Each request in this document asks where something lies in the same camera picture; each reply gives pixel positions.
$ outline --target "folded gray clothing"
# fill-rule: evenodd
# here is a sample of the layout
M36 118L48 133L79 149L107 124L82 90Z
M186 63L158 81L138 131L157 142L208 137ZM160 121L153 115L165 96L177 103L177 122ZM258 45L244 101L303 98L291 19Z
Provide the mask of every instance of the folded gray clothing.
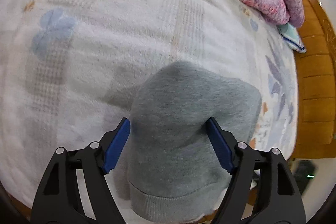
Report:
M149 78L131 108L128 180L132 208L153 222L186 222L209 214L230 175L204 129L214 116L249 142L261 106L253 86L188 62Z

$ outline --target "blue gripper pad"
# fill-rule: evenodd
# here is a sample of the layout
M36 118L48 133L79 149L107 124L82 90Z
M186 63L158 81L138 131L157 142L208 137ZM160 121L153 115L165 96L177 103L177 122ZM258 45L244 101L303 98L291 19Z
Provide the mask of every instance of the blue gripper pad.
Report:
M105 151L105 159L103 164L103 171L109 173L110 170L114 169L121 152L125 146L128 139L129 133L131 131L131 123L129 119L125 119L124 123L121 125L118 132L115 134L112 142Z
M231 149L225 142L222 134L220 133L219 129L216 127L212 119L208 119L205 124L209 140L212 144L213 149L215 150L220 165L223 169L227 170L232 175L235 167L232 162Z

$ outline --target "bed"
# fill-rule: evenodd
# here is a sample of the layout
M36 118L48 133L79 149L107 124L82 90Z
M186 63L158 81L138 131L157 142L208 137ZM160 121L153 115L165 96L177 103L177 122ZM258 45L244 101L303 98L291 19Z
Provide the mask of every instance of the bed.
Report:
M293 52L274 25L238 0L0 3L0 180L28 207L49 155L114 128L138 87L174 61L258 88L262 107L250 145L292 154L299 105ZM123 169L107 181L126 222L148 223L120 196Z

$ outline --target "white blanket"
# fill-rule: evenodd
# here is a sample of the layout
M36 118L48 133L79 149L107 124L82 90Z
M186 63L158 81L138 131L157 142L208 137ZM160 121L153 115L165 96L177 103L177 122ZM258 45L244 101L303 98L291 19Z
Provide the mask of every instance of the white blanket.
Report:
M81 149L113 130L138 87L177 60L258 88L263 106L250 145L292 153L293 53L238 0L0 0L0 15L0 180L30 207L55 149ZM122 175L106 176L122 215L147 223L117 195Z

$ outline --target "gray garment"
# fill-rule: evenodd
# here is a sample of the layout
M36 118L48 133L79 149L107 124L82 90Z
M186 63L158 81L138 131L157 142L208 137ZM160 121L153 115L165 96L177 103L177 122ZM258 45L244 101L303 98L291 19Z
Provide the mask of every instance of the gray garment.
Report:
M230 175L204 130L222 129L249 142L261 106L253 86L188 62L149 78L131 108L128 179L132 208L153 222L185 222L211 213Z

